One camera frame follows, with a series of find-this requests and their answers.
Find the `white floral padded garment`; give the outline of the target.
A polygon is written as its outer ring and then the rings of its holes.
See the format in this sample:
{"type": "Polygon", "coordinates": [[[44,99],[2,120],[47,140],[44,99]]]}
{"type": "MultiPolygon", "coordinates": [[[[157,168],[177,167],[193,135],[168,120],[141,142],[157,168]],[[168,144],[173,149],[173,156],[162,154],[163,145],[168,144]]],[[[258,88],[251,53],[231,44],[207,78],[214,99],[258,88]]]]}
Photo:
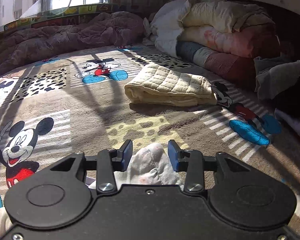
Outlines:
{"type": "Polygon", "coordinates": [[[154,142],[140,149],[130,159],[125,172],[114,172],[117,189],[123,184],[136,185],[179,185],[184,183],[174,172],[168,155],[160,143],[154,142]]]}

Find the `grey and dark clothes pile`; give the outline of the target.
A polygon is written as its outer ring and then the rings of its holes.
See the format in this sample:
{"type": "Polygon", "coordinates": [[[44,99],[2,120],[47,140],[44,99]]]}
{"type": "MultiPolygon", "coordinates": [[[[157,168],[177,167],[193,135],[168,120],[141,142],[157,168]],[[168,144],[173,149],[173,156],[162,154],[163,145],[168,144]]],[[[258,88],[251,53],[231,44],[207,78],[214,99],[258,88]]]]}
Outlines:
{"type": "Polygon", "coordinates": [[[300,60],[256,57],[254,64],[258,99],[269,101],[275,108],[275,118],[300,136],[300,60]]]}

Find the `cream quilted folded blanket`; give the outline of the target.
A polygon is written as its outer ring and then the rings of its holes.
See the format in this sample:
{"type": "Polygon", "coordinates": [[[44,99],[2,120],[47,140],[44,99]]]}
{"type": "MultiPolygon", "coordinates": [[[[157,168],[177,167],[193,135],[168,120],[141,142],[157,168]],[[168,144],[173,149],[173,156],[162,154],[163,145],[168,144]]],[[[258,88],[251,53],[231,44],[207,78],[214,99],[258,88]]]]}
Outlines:
{"type": "Polygon", "coordinates": [[[201,75],[181,73],[158,64],[148,64],[124,86],[131,103],[191,107],[216,105],[209,80],[201,75]]]}

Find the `purple crumpled comforter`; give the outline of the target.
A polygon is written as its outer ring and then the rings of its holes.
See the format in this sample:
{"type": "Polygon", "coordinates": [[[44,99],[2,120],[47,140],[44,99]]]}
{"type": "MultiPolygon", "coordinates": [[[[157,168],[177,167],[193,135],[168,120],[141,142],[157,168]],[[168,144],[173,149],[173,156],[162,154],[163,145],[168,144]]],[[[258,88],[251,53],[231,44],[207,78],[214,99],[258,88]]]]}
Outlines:
{"type": "Polygon", "coordinates": [[[131,12],[103,12],[88,23],[51,25],[14,32],[0,40],[0,77],[13,69],[77,50],[126,46],[143,35],[143,20],[131,12]]]}

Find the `stacked rolled quilts pile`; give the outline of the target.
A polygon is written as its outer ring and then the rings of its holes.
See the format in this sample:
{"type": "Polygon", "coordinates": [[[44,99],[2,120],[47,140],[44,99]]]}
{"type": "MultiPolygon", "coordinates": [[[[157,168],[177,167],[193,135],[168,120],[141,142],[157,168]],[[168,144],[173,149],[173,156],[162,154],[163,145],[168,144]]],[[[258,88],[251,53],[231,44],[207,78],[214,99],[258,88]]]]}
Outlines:
{"type": "Polygon", "coordinates": [[[276,25],[255,4],[173,0],[143,25],[144,43],[233,83],[255,78],[254,58],[280,55],[276,25]]]}

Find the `colourful alphabet foam mat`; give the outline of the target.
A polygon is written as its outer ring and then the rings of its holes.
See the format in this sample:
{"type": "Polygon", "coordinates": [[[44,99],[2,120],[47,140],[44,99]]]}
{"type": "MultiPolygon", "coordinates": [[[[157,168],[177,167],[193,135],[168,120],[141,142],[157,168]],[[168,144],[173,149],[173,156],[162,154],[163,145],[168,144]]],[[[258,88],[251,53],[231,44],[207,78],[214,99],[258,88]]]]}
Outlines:
{"type": "Polygon", "coordinates": [[[87,14],[96,14],[100,12],[115,12],[119,9],[116,3],[95,3],[86,5],[77,5],[67,8],[53,9],[44,12],[39,12],[32,16],[21,16],[18,20],[4,25],[4,32],[12,31],[14,29],[31,26],[33,24],[54,20],[57,18],[79,16],[87,14]]]}

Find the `dark wooden headboard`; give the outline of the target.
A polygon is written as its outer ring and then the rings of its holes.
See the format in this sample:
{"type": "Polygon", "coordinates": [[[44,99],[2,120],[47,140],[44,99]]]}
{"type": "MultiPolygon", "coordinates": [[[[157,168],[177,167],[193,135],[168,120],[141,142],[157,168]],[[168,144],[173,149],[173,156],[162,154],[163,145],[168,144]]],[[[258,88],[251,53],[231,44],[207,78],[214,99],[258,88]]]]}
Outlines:
{"type": "Polygon", "coordinates": [[[276,24],[281,52],[287,57],[300,60],[300,15],[277,5],[254,0],[228,0],[241,4],[255,4],[266,9],[276,24]]]}

